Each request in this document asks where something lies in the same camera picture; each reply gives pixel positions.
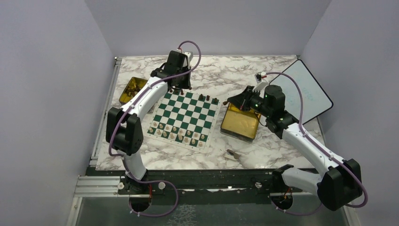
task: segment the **metal frame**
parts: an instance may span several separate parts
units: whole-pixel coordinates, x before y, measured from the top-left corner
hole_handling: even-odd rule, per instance
[[[78,222],[82,199],[84,197],[131,197],[131,198],[149,198],[147,194],[118,194],[118,176],[81,176],[75,188],[71,211],[67,220],[67,226],[75,226]],[[270,196],[281,195],[282,193],[270,193]],[[294,193],[293,195],[310,195],[310,193]],[[344,207],[344,212],[350,226],[360,226],[354,208]]]
[[[100,125],[99,125],[98,131],[97,131],[97,136],[96,136],[96,139],[94,141],[94,146],[93,146],[93,151],[92,151],[92,154],[91,154],[91,159],[96,158],[97,155],[98,155],[98,143],[100,142],[100,139],[101,139],[101,131],[103,130],[105,118],[107,117],[107,110],[111,106],[112,96],[113,96],[113,93],[115,91],[116,80],[117,80],[118,75],[119,75],[119,70],[120,70],[121,63],[122,63],[122,58],[121,57],[115,57],[115,67],[114,67],[113,73],[112,73],[112,80],[111,80],[110,87],[108,89],[107,99],[105,101],[104,108],[103,108],[103,117],[102,117],[102,119],[100,121]]]

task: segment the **white wall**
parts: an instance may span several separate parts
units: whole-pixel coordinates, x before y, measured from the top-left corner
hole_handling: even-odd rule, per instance
[[[327,146],[361,165],[363,226],[399,222],[398,12],[397,0],[332,0],[302,55],[335,104],[320,117]]]
[[[116,56],[301,54],[331,0],[86,0]]]
[[[83,0],[0,3],[0,225],[66,223],[113,55]]]

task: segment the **red wire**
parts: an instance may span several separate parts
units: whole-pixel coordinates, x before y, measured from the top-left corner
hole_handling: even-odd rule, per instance
[[[150,199],[152,198],[152,186],[151,186],[151,184],[149,184],[149,187],[150,187]]]

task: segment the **gold tray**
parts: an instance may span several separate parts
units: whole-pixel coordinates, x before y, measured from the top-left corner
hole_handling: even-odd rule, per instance
[[[252,143],[258,131],[260,117],[253,110],[243,112],[229,103],[220,132]]]
[[[132,77],[128,85],[125,87],[122,95],[119,97],[119,102],[123,105],[129,102],[144,87],[146,83],[147,79]]]

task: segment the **whiteboard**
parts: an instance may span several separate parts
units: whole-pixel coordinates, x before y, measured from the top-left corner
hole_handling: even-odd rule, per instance
[[[302,62],[297,60],[291,64],[283,73],[291,76],[303,97],[303,124],[324,113],[333,107],[333,102],[327,96],[311,72]],[[271,85],[278,85],[283,89],[286,96],[286,110],[299,119],[301,102],[298,91],[293,82],[285,76],[279,75],[270,82]]]

